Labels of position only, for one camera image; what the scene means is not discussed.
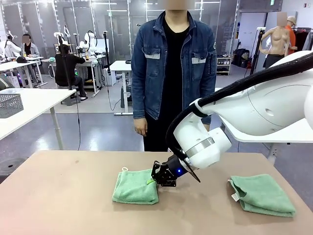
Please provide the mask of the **man's right hand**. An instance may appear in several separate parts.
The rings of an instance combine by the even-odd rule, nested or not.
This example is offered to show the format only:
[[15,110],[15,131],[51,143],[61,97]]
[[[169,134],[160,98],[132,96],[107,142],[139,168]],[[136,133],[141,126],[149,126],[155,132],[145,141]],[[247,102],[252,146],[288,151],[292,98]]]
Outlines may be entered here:
[[139,135],[145,137],[148,129],[146,118],[134,119],[134,129]]

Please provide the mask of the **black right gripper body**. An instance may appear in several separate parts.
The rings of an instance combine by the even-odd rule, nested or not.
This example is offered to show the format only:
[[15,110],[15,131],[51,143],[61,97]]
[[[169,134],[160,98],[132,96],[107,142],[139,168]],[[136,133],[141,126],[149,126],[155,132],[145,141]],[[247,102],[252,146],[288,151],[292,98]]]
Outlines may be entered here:
[[181,160],[176,155],[170,156],[167,160],[166,165],[168,181],[175,181],[177,178],[181,177],[186,173],[191,174],[191,171],[187,167],[185,162],[181,162]]

